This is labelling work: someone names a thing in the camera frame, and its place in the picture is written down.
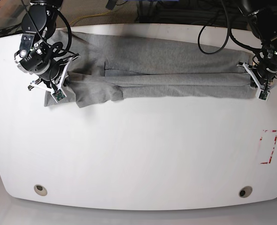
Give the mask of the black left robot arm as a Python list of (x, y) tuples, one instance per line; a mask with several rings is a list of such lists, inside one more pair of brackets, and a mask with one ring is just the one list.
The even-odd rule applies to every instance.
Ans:
[(256, 71), (261, 81), (271, 82), (277, 75), (277, 15), (267, 0), (236, 0), (239, 10), (247, 19), (252, 33), (261, 41), (255, 53)]

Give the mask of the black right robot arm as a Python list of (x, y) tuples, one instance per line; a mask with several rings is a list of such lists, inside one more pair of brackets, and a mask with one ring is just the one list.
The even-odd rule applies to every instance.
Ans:
[[(18, 68), (39, 77), (51, 88), (59, 76), (60, 62), (56, 58), (70, 53), (72, 44), (71, 27), (60, 12), (62, 0), (31, 0), (27, 8), (21, 1), (25, 16), (22, 19), (22, 37), (19, 50), (14, 54), (14, 60)], [(62, 42), (49, 44), (47, 40), (52, 37), (56, 30), (56, 20), (60, 17), (68, 30), (68, 42), (66, 46)]]

